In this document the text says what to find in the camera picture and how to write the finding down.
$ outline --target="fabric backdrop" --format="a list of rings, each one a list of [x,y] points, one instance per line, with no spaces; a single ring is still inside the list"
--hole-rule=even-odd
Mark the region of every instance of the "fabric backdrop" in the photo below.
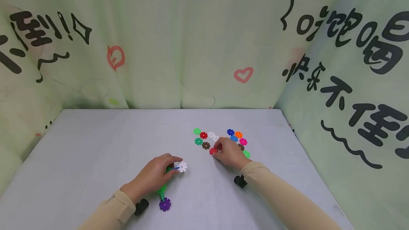
[[[275,106],[356,229],[409,225],[406,0],[0,9],[0,193],[64,108]]]

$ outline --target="white table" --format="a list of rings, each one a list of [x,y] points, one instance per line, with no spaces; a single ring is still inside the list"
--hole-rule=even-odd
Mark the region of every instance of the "white table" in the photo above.
[[[197,127],[218,136],[241,131],[251,159],[352,229],[275,109],[63,110],[3,193],[0,228],[75,229],[151,158],[169,152],[188,164],[168,184],[172,207],[162,212],[159,197],[146,197],[147,210],[124,229],[284,229],[249,186],[233,183],[237,172],[194,143]]]

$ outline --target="beige sleeve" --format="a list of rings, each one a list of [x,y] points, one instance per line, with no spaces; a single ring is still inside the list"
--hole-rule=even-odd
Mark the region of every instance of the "beige sleeve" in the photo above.
[[[267,201],[290,230],[341,229],[322,209],[259,162],[250,162],[241,173],[248,185]]]
[[[135,212],[135,204],[120,190],[102,201],[78,230],[118,230]]]

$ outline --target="pink heart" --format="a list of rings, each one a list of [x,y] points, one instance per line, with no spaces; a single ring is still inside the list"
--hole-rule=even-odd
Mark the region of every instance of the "pink heart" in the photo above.
[[[115,63],[118,59],[114,57],[111,59],[113,53],[115,51],[119,51],[121,53],[121,60],[119,60],[117,63]],[[118,45],[114,45],[113,47],[108,46],[108,52],[107,52],[107,60],[108,64],[111,66],[111,68],[116,72],[116,69],[119,68],[120,66],[124,65],[125,63],[125,54],[124,50]]]
[[[245,79],[239,77],[239,74],[245,75],[247,72],[248,72],[248,74],[247,74],[247,77],[245,77]],[[234,78],[235,78],[237,81],[239,81],[239,82],[245,84],[245,83],[247,83],[247,81],[250,79],[250,77],[253,75],[253,72],[254,72],[254,69],[251,68],[251,67],[247,67],[247,68],[245,68],[245,69],[237,69],[237,70],[234,72]]]

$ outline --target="hand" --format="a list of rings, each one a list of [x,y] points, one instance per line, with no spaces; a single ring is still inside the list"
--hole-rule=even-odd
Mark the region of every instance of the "hand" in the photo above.
[[[166,167],[173,163],[180,162],[183,159],[180,157],[173,157],[170,154],[163,154],[155,157],[142,169],[142,171],[131,182],[124,184],[119,190],[126,193],[131,201],[136,204],[143,196],[148,193],[159,190],[166,184],[178,170],[172,170],[165,173]]]
[[[219,138],[214,144],[215,149],[221,150],[212,156],[221,161],[224,165],[235,168],[240,171],[244,166],[251,162],[236,142],[229,138]]]

